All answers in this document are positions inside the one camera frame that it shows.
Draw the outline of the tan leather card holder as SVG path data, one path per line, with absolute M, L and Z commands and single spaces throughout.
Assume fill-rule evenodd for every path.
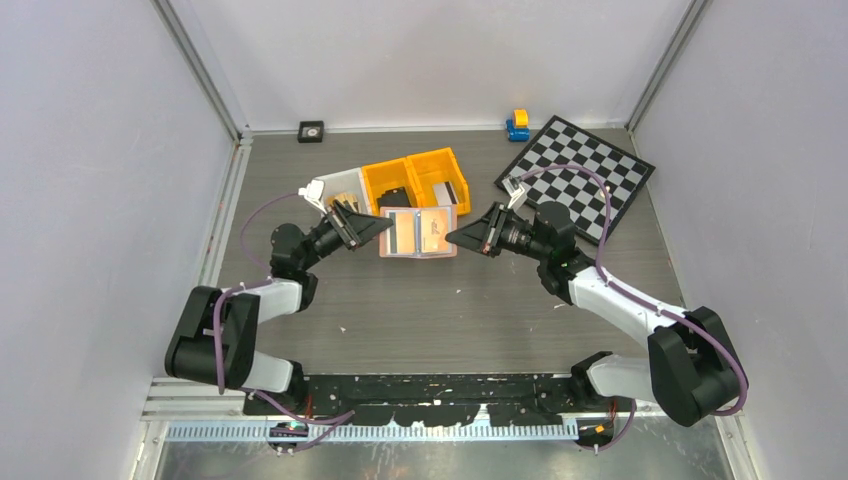
M 457 213 L 454 206 L 423 208 L 382 208 L 380 215 L 391 218 L 394 226 L 379 236 L 378 253 L 383 258 L 438 259 L 455 257 L 458 247 L 451 244 L 448 254 L 423 254 L 420 239 L 420 213 L 427 209 L 450 209 L 452 213 L 451 231 L 457 227 Z

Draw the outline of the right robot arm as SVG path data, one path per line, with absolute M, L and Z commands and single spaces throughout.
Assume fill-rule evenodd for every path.
M 571 397 L 584 410 L 609 398 L 657 404 L 671 420 L 692 426 L 710 415 L 732 415 L 749 382 L 720 316 L 686 310 L 629 286 L 583 253 L 564 205 L 544 203 L 532 220 L 496 202 L 478 220 L 447 234 L 447 242 L 496 257 L 509 251 L 537 261 L 545 290 L 591 312 L 635 340 L 647 353 L 627 358 L 599 352 L 571 369 Z

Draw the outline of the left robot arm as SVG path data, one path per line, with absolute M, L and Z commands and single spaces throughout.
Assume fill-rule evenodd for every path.
M 270 272 L 264 279 L 191 290 L 166 350 L 167 375 L 221 391 L 261 390 L 280 412 L 298 412 L 307 398 L 302 367 L 257 349 L 260 324 L 309 307 L 318 286 L 311 267 L 341 248 L 367 244 L 393 224 L 334 202 L 309 231 L 279 225 L 270 238 Z

